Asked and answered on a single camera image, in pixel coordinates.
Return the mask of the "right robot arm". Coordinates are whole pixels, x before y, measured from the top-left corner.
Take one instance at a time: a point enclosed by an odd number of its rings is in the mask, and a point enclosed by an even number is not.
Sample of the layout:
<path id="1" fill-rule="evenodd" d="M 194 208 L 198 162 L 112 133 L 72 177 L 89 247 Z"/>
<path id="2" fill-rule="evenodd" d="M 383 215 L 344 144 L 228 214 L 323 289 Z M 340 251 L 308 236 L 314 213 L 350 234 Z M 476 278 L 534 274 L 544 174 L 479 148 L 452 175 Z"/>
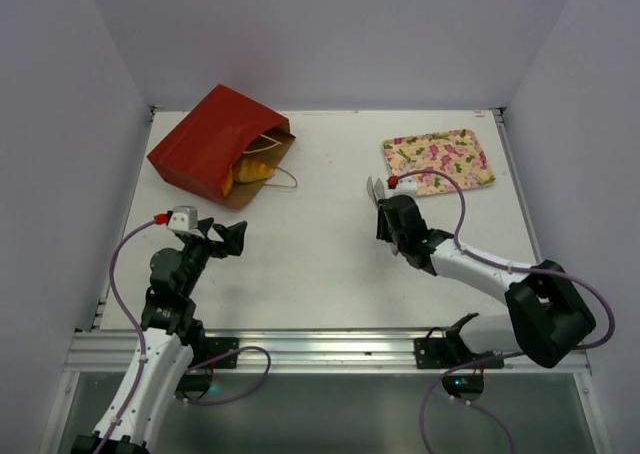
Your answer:
<path id="1" fill-rule="evenodd" d="M 443 365 L 468 366 L 498 351 L 521 352 L 553 368 L 595 329 L 594 315 L 559 264 L 509 264 L 470 255 L 453 234 L 428 227 L 413 198 L 375 198 L 374 204 L 377 239 L 392 245 L 410 266 L 470 286 L 507 308 L 506 314 L 487 318 L 470 313 L 438 336 L 426 336 L 422 349 Z"/>

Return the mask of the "red paper bag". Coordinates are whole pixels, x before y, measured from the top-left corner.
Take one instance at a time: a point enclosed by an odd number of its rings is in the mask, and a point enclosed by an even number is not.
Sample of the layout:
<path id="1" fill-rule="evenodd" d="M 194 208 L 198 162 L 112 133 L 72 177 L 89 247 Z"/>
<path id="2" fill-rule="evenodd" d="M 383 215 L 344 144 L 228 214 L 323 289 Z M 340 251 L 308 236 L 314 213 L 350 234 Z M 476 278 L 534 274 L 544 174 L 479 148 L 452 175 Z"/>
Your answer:
<path id="1" fill-rule="evenodd" d="M 267 183 L 239 183 L 242 159 L 279 166 L 296 137 L 289 120 L 224 85 L 216 86 L 147 155 L 161 178 L 182 190 L 239 210 Z"/>

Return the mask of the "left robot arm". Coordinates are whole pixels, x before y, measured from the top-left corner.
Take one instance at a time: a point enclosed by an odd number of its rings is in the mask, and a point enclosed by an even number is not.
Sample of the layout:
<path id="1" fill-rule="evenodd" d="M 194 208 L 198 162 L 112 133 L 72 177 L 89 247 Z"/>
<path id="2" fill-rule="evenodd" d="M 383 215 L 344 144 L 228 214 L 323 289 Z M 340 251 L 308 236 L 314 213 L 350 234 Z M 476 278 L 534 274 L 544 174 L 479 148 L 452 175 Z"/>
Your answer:
<path id="1" fill-rule="evenodd" d="M 224 226 L 211 218 L 200 219 L 193 208 L 177 207 L 134 231 L 152 226 L 166 227 L 183 246 L 164 248 L 152 256 L 141 315 L 123 311 L 134 327 L 137 345 L 109 407 L 91 434 L 76 437 L 74 453 L 151 452 L 185 374 L 223 365 L 240 351 L 236 338 L 208 343 L 191 294 L 209 260 L 242 254 L 247 223 Z"/>

